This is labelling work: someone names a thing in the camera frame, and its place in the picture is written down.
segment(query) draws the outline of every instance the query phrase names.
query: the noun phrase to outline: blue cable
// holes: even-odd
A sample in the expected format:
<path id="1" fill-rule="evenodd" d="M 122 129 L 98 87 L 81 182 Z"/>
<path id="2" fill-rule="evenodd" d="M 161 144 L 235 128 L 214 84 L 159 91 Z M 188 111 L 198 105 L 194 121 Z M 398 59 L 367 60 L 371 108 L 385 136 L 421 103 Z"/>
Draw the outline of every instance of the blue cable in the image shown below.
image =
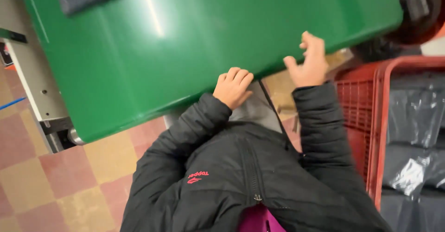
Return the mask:
<path id="1" fill-rule="evenodd" d="M 3 110 L 3 109 L 6 108 L 6 107 L 9 107 L 9 106 L 11 106 L 11 105 L 13 105 L 13 104 L 16 104 L 16 103 L 18 103 L 18 102 L 20 102 L 20 101 L 23 101 L 24 99 L 26 99 L 26 97 L 25 97 L 25 98 L 19 98 L 19 99 L 16 99 L 16 100 L 14 100 L 14 101 L 12 101 L 12 102 L 10 102 L 10 103 L 7 103 L 7 104 L 5 104 L 5 105 L 3 105 L 3 106 L 0 106 L 0 110 Z"/>

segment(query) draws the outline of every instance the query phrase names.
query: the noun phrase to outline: magenta clothing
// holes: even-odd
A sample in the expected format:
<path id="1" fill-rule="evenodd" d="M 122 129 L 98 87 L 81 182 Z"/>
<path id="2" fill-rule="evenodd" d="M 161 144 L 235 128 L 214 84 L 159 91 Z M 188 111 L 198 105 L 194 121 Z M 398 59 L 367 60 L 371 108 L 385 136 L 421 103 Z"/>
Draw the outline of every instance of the magenta clothing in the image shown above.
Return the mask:
<path id="1" fill-rule="evenodd" d="M 262 204 L 249 207 L 242 214 L 244 220 L 238 226 L 239 232 L 267 232 L 266 221 L 269 221 L 270 232 L 286 232 Z"/>

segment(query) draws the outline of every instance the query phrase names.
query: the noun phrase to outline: jacket zipper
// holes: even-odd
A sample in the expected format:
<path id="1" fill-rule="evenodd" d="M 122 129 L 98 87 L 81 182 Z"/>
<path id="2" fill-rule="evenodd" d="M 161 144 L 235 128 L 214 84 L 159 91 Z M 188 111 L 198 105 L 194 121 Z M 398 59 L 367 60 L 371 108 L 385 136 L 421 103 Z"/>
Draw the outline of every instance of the jacket zipper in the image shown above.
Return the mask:
<path id="1" fill-rule="evenodd" d="M 253 190 L 253 197 L 256 201 L 256 204 L 260 204 L 263 198 L 261 197 L 261 193 L 259 191 L 259 180 L 258 180 L 258 174 L 255 167 L 254 162 L 254 155 L 252 148 L 248 144 L 246 144 L 246 148 L 248 150 L 248 157 L 247 160 L 249 161 L 250 166 L 250 174 L 251 174 L 251 183 L 252 183 L 252 190 Z"/>

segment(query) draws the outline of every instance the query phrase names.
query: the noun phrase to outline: hand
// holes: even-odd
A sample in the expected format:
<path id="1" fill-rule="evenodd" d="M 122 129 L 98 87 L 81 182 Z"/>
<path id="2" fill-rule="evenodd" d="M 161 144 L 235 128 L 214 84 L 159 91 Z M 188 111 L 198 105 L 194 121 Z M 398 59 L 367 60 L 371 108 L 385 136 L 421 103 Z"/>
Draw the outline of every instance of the hand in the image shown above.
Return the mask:
<path id="1" fill-rule="evenodd" d="M 253 94 L 246 91 L 252 80 L 253 74 L 247 70 L 231 68 L 219 76 L 213 96 L 234 110 Z"/>
<path id="2" fill-rule="evenodd" d="M 295 58 L 285 57 L 284 64 L 291 75 L 291 79 L 297 88 L 322 85 L 325 81 L 328 64 L 324 57 L 324 41 L 318 37 L 304 32 L 300 48 L 306 49 L 303 53 L 305 60 L 303 65 L 298 65 Z"/>

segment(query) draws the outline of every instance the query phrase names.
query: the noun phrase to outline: topper logo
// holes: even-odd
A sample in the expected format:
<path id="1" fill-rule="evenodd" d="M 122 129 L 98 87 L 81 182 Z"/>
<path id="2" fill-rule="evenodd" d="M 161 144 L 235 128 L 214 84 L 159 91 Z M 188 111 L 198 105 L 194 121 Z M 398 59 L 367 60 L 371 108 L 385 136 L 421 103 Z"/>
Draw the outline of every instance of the topper logo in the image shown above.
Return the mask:
<path id="1" fill-rule="evenodd" d="M 202 180 L 201 178 L 196 178 L 195 176 L 198 176 L 198 175 L 209 175 L 209 173 L 207 172 L 207 171 L 200 171 L 200 172 L 196 172 L 196 173 L 194 173 L 194 174 L 191 174 L 191 175 L 189 175 L 189 178 L 192 178 L 192 179 L 190 179 L 190 180 L 188 180 L 187 181 L 187 183 L 188 184 L 192 184 L 192 183 L 195 183 L 195 182 L 197 182 L 197 181 L 199 181 L 199 180 Z"/>

